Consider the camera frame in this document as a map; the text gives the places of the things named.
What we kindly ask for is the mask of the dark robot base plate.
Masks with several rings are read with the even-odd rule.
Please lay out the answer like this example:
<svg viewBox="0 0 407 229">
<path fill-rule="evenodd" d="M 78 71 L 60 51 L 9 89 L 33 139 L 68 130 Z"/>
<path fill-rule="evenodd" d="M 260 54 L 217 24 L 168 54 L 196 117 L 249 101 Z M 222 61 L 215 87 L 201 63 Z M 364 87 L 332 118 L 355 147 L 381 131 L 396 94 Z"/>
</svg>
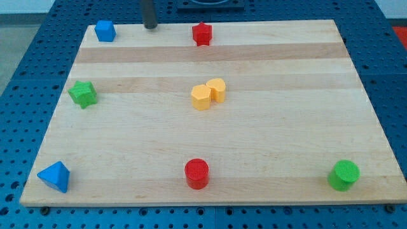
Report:
<svg viewBox="0 0 407 229">
<path fill-rule="evenodd" d="M 176 0 L 178 11 L 243 10 L 245 0 Z"/>
</svg>

